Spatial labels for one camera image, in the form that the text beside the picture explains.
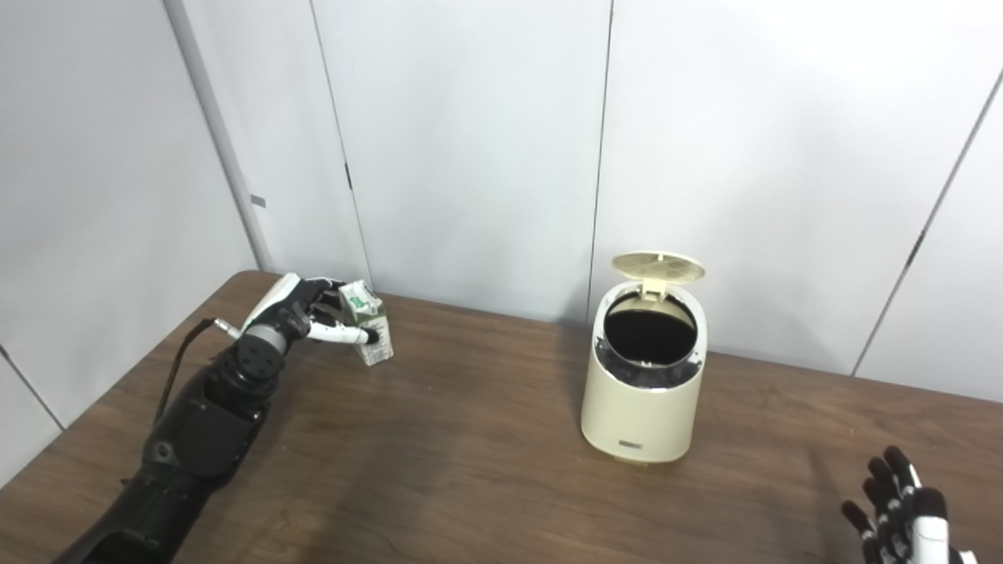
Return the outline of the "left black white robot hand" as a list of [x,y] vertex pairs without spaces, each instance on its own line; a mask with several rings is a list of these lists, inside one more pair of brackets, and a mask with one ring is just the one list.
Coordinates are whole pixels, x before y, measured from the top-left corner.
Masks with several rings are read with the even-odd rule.
[[301,278],[287,273],[255,304],[232,335],[240,338],[255,326],[265,326],[282,335],[287,347],[304,338],[335,344],[380,343],[381,336],[375,329],[346,325],[317,307],[321,304],[340,310],[341,290],[346,285],[329,277]]

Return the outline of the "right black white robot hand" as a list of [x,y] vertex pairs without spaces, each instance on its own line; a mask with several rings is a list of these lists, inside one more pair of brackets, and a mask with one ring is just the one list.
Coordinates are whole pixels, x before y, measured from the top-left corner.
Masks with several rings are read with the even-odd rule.
[[867,463],[862,482],[873,510],[852,500],[839,511],[856,531],[864,563],[977,563],[971,550],[950,542],[948,502],[942,490],[926,486],[916,465],[896,445]]

